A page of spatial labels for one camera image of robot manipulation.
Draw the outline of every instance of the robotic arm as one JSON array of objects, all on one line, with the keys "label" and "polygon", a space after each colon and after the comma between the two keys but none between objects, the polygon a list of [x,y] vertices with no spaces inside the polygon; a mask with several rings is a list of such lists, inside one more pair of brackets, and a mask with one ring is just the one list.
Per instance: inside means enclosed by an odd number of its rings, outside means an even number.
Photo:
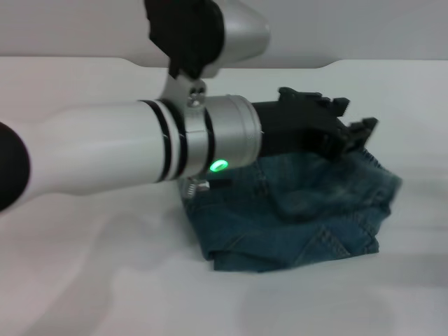
[{"label": "robotic arm", "polygon": [[44,193],[87,195],[205,173],[260,156],[311,151],[337,160],[364,147],[377,120],[345,126],[349,100],[281,88],[278,101],[208,97],[201,78],[262,54],[267,22],[238,0],[145,0],[150,39],[170,58],[156,100],[79,106],[36,124],[0,122],[0,211]]}]

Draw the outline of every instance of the white table surface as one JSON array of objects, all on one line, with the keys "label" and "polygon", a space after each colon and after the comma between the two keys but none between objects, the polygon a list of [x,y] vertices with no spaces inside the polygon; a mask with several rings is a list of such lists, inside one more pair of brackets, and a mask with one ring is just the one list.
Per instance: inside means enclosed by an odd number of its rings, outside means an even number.
[{"label": "white table surface", "polygon": [[[164,69],[111,58],[0,58],[2,120],[156,98]],[[380,254],[272,274],[212,272],[175,185],[46,195],[0,217],[0,336],[408,336],[448,333],[448,62],[225,70],[212,94],[279,86],[380,119],[368,148],[405,179]]]}]

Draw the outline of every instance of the blue denim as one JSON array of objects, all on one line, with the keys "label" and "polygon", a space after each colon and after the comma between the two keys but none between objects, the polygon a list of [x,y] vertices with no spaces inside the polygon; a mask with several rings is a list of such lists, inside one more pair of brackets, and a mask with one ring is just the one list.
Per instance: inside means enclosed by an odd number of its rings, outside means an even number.
[{"label": "blue denim", "polygon": [[312,153],[263,157],[207,176],[230,188],[184,201],[203,256],[220,271],[267,272],[379,251],[401,180],[366,150],[336,163]]}]

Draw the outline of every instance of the white wall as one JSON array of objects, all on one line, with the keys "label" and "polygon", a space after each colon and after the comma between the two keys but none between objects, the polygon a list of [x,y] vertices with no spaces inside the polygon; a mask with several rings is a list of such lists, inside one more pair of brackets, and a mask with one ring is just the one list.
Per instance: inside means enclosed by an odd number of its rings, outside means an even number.
[{"label": "white wall", "polygon": [[[320,67],[339,59],[448,58],[448,1],[244,0],[270,21],[250,67]],[[0,0],[0,55],[114,56],[166,64],[147,39],[143,0]]]}]

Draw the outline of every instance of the green led light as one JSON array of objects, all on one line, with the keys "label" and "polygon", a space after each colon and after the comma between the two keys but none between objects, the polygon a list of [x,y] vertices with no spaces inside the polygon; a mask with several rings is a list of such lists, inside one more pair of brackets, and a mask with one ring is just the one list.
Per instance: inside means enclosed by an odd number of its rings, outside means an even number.
[{"label": "green led light", "polygon": [[220,172],[221,170],[224,170],[227,167],[229,167],[229,162],[225,160],[217,160],[210,166],[210,170],[213,173],[217,173]]}]

